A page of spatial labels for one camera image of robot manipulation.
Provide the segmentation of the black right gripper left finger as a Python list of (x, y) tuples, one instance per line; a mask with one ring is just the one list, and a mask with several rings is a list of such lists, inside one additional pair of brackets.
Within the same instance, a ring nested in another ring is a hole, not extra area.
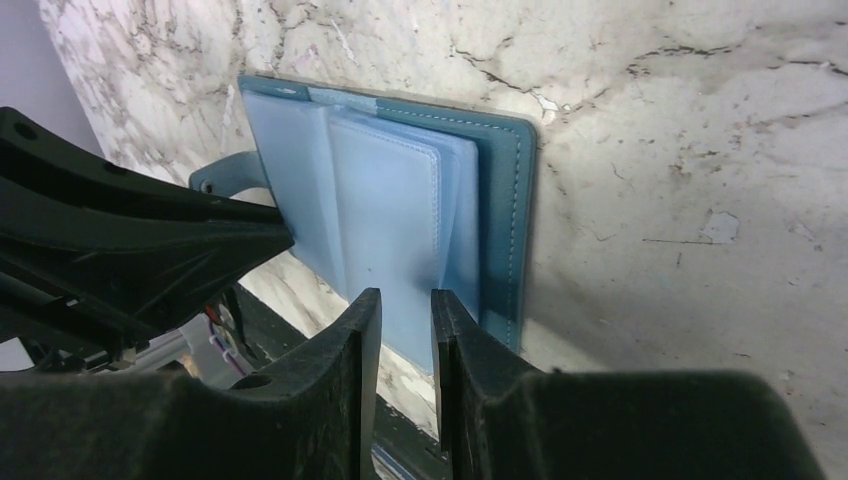
[(180, 373), (1, 379), (5, 479), (367, 479), (381, 294), (221, 390)]

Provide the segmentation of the blue card holder wallet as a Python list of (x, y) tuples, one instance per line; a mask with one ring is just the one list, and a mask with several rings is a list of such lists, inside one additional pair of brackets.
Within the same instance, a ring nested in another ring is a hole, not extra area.
[(531, 122), (261, 76), (238, 86), (255, 149), (196, 170), (191, 188), (268, 190), (292, 255), (345, 300), (379, 289), (384, 344), (426, 372), (434, 289), (519, 348)]

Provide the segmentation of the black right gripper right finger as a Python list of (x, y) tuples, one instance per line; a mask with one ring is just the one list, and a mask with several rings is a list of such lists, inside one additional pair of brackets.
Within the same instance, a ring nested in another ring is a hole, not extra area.
[(790, 410), (739, 371), (531, 365), (431, 294), (438, 435), (457, 479), (820, 479)]

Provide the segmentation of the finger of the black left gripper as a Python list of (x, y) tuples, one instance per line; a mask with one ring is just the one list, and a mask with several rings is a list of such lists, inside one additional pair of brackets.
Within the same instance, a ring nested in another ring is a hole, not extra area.
[(120, 167), (62, 139), (12, 107), (1, 109), (1, 177), (51, 200), (120, 216), (283, 223), (272, 207), (193, 191)]
[(287, 250), (272, 208), (157, 183), (92, 201), (1, 184), (1, 325), (48, 345), (140, 345)]

